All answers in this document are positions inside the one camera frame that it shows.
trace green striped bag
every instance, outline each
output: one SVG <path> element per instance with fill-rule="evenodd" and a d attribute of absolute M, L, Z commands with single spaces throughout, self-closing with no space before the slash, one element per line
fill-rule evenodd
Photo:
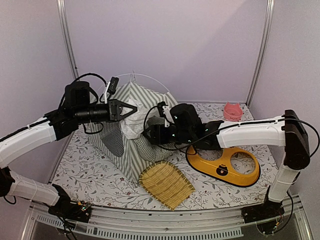
<path fill-rule="evenodd" d="M 112 98 L 122 102 L 127 102 L 129 98 L 132 98 L 141 102 L 147 109 L 152 108 L 162 101 L 165 101 L 170 107 L 178 104 L 170 92 L 159 93 L 147 89 L 135 81 L 130 81 L 120 86 Z M 90 128 L 91 131 L 96 132 L 100 126 L 91 124 Z M 152 161 L 144 160 L 141 157 L 135 141 L 127 139 L 121 132 L 119 122 L 103 123 L 102 132 L 90 135 L 89 142 L 104 152 L 120 171 L 123 172 L 128 180 L 135 185 L 138 184 L 139 175 L 143 170 L 153 164 Z"/>

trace pink plastic container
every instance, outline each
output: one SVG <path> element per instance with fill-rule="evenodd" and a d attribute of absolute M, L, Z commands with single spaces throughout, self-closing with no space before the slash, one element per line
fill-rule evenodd
<path fill-rule="evenodd" d="M 241 120 L 242 115 L 244 112 L 242 111 L 240 104 L 231 104 L 229 102 L 226 103 L 223 110 L 223 116 L 232 122 L 238 122 Z"/>

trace white wall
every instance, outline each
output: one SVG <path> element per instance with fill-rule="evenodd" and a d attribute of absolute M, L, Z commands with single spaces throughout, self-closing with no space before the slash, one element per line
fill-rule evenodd
<path fill-rule="evenodd" d="M 261 119 L 296 111 L 320 130 L 320 3 L 318 0 L 275 1 L 270 38 L 250 108 Z M 316 137 L 309 132 L 310 150 Z M 320 239 L 320 152 L 295 184 L 314 239 Z"/>
<path fill-rule="evenodd" d="M 177 100 L 197 102 L 246 101 L 266 7 L 267 0 L 65 1 L 80 74 L 135 71 Z"/>
<path fill-rule="evenodd" d="M 0 3 L 0 136 L 57 108 L 72 74 L 55 0 Z M 27 153 L 9 167 L 48 182 L 63 140 Z M 0 239 L 17 240 L 30 202 L 0 198 Z"/>

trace floral tablecloth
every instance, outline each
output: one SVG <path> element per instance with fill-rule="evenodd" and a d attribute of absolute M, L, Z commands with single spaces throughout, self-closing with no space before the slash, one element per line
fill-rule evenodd
<path fill-rule="evenodd" d="M 195 103 L 194 106 L 203 122 L 224 119 L 223 104 Z M 242 121 L 252 120 L 247 106 L 241 107 Z M 174 152 L 167 160 L 185 174 L 196 190 L 176 210 L 217 209 L 263 202 L 267 187 L 277 174 L 275 160 L 266 145 L 241 148 L 251 152 L 261 167 L 258 182 L 245 188 L 227 184 L 195 171 L 188 165 L 184 153 Z M 220 157 L 221 152 L 201 151 L 200 155 L 205 159 L 214 160 Z M 232 158 L 232 165 L 240 173 L 249 173 L 255 164 L 247 156 L 236 153 Z M 89 201 L 97 206 L 168 210 L 141 186 L 134 187 L 103 152 L 89 144 L 88 135 L 82 128 L 74 133 L 52 183 L 63 187 L 73 200 Z"/>

